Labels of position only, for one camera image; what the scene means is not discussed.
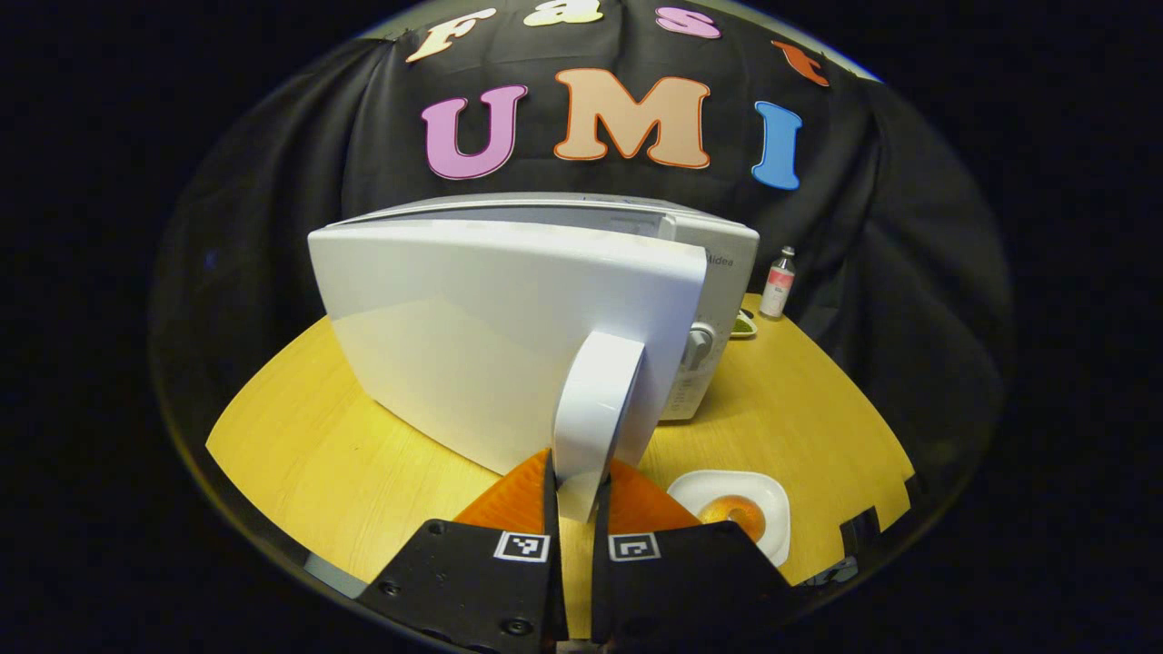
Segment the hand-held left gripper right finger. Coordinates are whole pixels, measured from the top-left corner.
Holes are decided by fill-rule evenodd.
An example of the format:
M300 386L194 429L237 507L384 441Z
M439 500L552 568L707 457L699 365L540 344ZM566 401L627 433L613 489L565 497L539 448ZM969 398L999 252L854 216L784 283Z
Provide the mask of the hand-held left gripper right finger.
M605 651L725 651L776 630L794 593L743 523L702 521L619 460L598 493L591 639Z

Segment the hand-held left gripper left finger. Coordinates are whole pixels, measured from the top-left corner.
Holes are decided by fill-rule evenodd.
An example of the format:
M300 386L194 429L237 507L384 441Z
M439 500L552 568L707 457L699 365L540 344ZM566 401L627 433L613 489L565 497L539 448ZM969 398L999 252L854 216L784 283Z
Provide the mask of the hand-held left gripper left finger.
M569 638L552 452L454 519L428 519L357 597L405 630L481 653L552 653Z

